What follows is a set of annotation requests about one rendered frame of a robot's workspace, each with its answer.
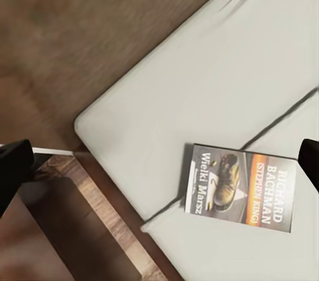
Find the hardback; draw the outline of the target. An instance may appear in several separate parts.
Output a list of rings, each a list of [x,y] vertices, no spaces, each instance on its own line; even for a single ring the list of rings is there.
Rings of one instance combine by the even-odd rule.
[[[185,213],[291,233],[297,161],[194,143]]]

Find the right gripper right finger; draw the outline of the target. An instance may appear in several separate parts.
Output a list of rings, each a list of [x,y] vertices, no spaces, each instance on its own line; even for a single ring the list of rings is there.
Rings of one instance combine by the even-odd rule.
[[[319,141],[303,139],[297,160],[319,192]]]

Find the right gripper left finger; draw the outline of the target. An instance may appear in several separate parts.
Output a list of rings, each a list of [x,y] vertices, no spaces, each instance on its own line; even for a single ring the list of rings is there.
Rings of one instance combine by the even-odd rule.
[[[0,145],[0,219],[35,163],[30,140]]]

